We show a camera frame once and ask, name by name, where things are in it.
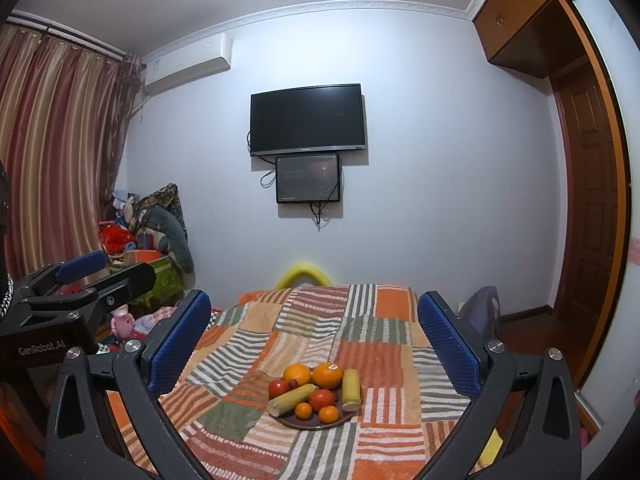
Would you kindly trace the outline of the white air conditioner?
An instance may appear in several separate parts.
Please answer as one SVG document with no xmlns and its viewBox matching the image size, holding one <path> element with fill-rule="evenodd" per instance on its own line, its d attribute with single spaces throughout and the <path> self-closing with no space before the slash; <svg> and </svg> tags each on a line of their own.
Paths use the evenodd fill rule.
<svg viewBox="0 0 640 480">
<path fill-rule="evenodd" d="M 174 44 L 147 56 L 144 90 L 149 96 L 231 70 L 232 40 L 226 32 Z"/>
</svg>

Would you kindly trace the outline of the patchwork striped bedspread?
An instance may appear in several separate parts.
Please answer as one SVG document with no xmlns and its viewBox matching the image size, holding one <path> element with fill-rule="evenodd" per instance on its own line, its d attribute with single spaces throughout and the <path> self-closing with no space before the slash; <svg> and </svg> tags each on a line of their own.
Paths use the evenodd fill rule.
<svg viewBox="0 0 640 480">
<path fill-rule="evenodd" d="M 268 414 L 268 386 L 292 364 L 358 370 L 359 412 L 297 430 Z M 160 405 L 217 479 L 410 479 L 456 426 L 454 391 L 404 285 L 266 290 L 225 310 Z"/>
</svg>

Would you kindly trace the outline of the striped red curtain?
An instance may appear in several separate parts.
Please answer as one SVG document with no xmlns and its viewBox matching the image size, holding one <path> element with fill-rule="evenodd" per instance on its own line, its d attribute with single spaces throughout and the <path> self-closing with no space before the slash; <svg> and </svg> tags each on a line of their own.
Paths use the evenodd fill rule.
<svg viewBox="0 0 640 480">
<path fill-rule="evenodd" d="M 45 32 L 1 29 L 1 160 L 11 183 L 6 264 L 14 278 L 101 246 L 141 86 L 115 61 Z"/>
</svg>

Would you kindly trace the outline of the small black wall monitor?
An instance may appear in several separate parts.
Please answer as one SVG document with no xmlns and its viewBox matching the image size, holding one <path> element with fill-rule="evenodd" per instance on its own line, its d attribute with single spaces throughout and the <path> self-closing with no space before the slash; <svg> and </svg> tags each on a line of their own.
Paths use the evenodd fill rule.
<svg viewBox="0 0 640 480">
<path fill-rule="evenodd" d="M 339 154 L 308 154 L 276 158 L 277 203 L 339 203 L 342 165 Z"/>
</svg>

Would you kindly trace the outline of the large red tomato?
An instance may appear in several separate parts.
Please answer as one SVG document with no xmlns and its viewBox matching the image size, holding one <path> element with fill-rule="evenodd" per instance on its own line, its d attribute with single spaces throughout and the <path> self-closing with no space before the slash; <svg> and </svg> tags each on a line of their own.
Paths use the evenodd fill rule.
<svg viewBox="0 0 640 480">
<path fill-rule="evenodd" d="M 319 413 L 322 408 L 334 405 L 335 402 L 335 393 L 329 389 L 318 389 L 308 396 L 308 403 L 315 413 Z"/>
</svg>

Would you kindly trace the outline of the wall mounted black television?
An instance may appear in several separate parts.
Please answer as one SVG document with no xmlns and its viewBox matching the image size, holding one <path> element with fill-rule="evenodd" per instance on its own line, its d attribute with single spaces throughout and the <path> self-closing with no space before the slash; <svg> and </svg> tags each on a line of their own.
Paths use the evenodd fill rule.
<svg viewBox="0 0 640 480">
<path fill-rule="evenodd" d="M 250 97 L 250 154 L 357 151 L 367 146 L 360 84 L 328 84 Z"/>
</svg>

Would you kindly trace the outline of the small red tomato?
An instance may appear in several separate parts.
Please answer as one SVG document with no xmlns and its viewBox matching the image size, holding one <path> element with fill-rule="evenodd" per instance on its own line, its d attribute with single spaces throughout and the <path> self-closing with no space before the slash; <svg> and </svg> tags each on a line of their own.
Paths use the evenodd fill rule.
<svg viewBox="0 0 640 480">
<path fill-rule="evenodd" d="M 283 378 L 273 379 L 268 385 L 268 394 L 270 399 L 274 399 L 289 392 L 290 389 L 291 385 L 287 380 Z"/>
</svg>

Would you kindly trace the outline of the yellow sugarcane piece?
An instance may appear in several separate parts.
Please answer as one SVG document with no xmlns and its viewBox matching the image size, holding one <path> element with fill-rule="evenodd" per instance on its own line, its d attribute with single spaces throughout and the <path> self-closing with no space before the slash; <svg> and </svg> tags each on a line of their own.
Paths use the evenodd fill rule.
<svg viewBox="0 0 640 480">
<path fill-rule="evenodd" d="M 306 402 L 311 393 L 318 390 L 313 384 L 306 384 L 280 394 L 267 403 L 267 411 L 272 417 L 280 417 L 294 410 L 296 405 Z"/>
<path fill-rule="evenodd" d="M 353 413 L 359 411 L 360 405 L 360 374 L 356 368 L 346 368 L 342 379 L 342 408 L 347 413 Z"/>
</svg>

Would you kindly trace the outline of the medium orange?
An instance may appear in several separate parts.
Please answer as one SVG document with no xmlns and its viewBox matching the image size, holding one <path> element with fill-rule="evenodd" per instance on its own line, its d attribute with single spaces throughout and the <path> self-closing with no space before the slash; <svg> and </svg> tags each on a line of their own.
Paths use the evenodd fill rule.
<svg viewBox="0 0 640 480">
<path fill-rule="evenodd" d="M 286 382 L 296 382 L 296 385 L 302 386 L 311 382 L 311 369 L 302 363 L 294 363 L 285 367 L 282 378 Z"/>
</svg>

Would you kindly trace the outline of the small mandarin orange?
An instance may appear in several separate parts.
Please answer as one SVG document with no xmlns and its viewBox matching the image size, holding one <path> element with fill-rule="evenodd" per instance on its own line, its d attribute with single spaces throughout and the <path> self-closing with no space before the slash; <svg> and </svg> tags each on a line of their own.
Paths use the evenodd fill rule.
<svg viewBox="0 0 640 480">
<path fill-rule="evenodd" d="M 294 413 L 299 420 L 308 420 L 314 416 L 314 409 L 308 402 L 300 402 L 294 408 Z"/>
<path fill-rule="evenodd" d="M 327 405 L 318 411 L 319 420 L 322 425 L 331 425 L 341 417 L 341 411 L 335 405 Z"/>
</svg>

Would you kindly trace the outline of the wooden upper cabinet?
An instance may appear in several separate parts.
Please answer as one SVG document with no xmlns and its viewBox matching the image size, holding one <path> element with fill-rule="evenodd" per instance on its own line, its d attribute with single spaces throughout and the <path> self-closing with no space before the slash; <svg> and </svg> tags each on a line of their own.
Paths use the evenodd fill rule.
<svg viewBox="0 0 640 480">
<path fill-rule="evenodd" d="M 539 79 L 586 54 L 560 0 L 486 0 L 474 25 L 490 64 Z"/>
</svg>

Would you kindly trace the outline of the red plastic bag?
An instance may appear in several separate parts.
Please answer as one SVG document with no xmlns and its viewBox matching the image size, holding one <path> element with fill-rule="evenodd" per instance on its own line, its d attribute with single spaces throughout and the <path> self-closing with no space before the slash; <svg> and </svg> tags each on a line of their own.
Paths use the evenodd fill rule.
<svg viewBox="0 0 640 480">
<path fill-rule="evenodd" d="M 119 258 L 124 252 L 137 248 L 136 240 L 126 226 L 114 221 L 100 223 L 100 240 L 104 252 L 111 258 Z"/>
</svg>

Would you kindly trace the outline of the large orange with sticker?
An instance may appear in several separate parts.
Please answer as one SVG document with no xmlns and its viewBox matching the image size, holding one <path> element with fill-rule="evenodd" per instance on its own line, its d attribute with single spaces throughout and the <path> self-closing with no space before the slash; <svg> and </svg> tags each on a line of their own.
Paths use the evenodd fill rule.
<svg viewBox="0 0 640 480">
<path fill-rule="evenodd" d="M 342 384 L 344 370 L 333 362 L 320 363 L 311 371 L 311 380 L 320 389 L 335 389 Z"/>
</svg>

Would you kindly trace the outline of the purple ceramic plate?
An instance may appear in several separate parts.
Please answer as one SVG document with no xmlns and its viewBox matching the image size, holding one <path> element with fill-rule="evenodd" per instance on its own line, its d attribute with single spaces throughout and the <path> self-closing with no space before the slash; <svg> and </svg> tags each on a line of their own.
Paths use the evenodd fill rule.
<svg viewBox="0 0 640 480">
<path fill-rule="evenodd" d="M 282 424 L 285 427 L 288 428 L 293 428 L 293 429 L 301 429 L 301 430 L 320 430 L 320 429 L 331 429 L 334 427 L 338 427 L 343 425 L 345 422 L 348 422 L 349 420 L 351 420 L 352 418 L 354 418 L 359 412 L 353 412 L 353 413 L 347 413 L 343 410 L 342 408 L 342 385 L 340 385 L 339 387 L 335 388 L 335 389 L 329 389 L 331 391 L 333 391 L 335 393 L 336 396 L 336 402 L 335 402 L 335 406 L 341 411 L 341 417 L 337 422 L 334 422 L 334 424 L 331 425 L 322 425 L 322 423 L 319 420 L 319 416 L 318 413 L 314 412 L 314 416 L 311 417 L 311 419 L 308 420 L 299 420 L 296 418 L 294 410 L 288 412 L 288 414 L 285 414 L 283 416 L 280 417 L 272 417 L 268 411 L 267 413 L 274 418 L 277 422 L 280 422 L 280 424 Z M 363 390 L 361 387 L 361 405 L 362 405 L 362 400 L 363 400 Z"/>
</svg>

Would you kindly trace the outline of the yellow foam tube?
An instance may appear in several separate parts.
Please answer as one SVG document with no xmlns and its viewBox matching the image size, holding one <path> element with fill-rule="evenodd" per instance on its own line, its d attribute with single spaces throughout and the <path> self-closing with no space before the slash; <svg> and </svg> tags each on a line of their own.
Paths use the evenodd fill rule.
<svg viewBox="0 0 640 480">
<path fill-rule="evenodd" d="M 291 288 L 300 280 L 308 280 L 314 286 L 331 286 L 331 280 L 316 266 L 308 263 L 299 263 L 288 269 L 285 274 L 280 277 L 274 289 Z"/>
</svg>

